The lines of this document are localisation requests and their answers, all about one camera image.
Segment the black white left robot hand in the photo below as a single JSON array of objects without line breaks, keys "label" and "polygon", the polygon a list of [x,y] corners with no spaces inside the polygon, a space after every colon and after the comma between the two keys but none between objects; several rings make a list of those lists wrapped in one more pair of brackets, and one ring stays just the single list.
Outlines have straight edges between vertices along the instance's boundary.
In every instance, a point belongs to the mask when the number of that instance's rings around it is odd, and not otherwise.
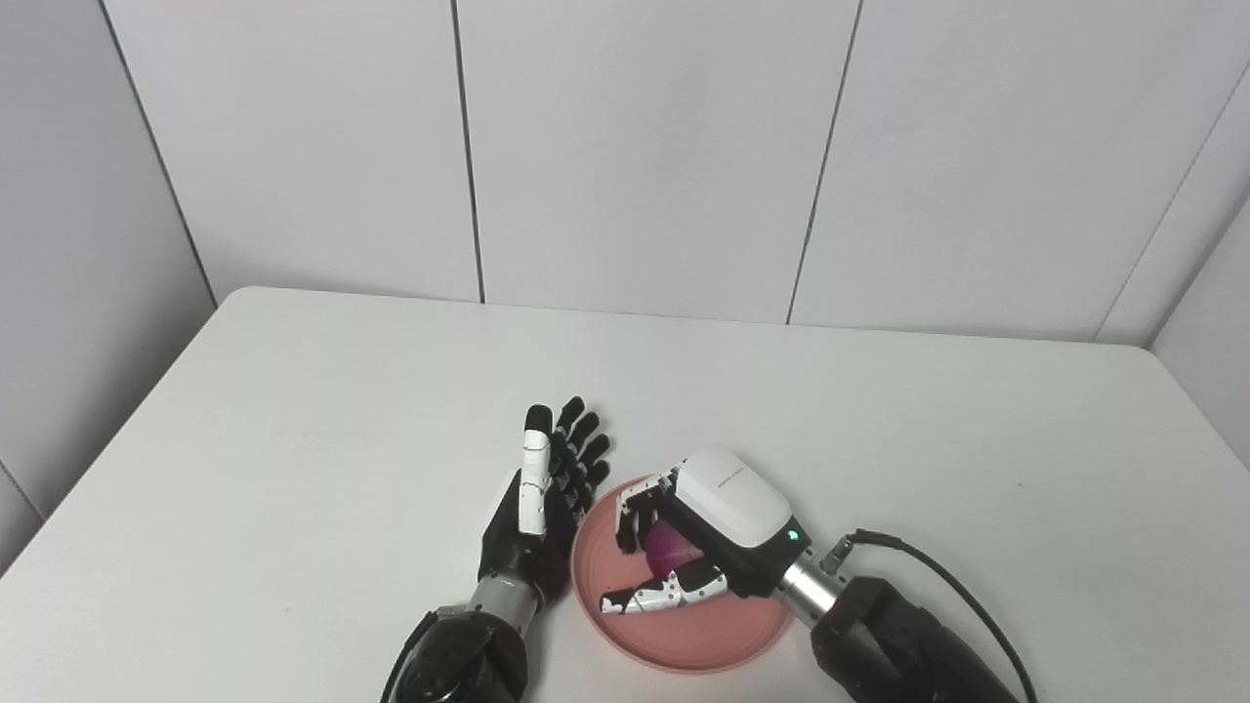
[{"label": "black white left robot hand", "polygon": [[610,448],[582,397],[558,414],[545,404],[528,409],[520,467],[482,530],[479,578],[518,578],[539,609],[558,600],[568,587],[574,539],[610,477]]}]

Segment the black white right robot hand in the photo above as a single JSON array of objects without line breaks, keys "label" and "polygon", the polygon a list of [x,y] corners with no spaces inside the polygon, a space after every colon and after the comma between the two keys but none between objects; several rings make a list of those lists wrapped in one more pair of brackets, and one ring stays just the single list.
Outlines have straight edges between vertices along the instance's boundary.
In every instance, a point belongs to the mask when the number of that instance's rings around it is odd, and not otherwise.
[{"label": "black white right robot hand", "polygon": [[608,614],[671,610],[728,593],[771,597],[812,545],[788,499],[720,447],[626,487],[615,514],[622,555],[640,550],[659,524],[676,530],[699,555],[630,589],[602,593],[600,610]]}]

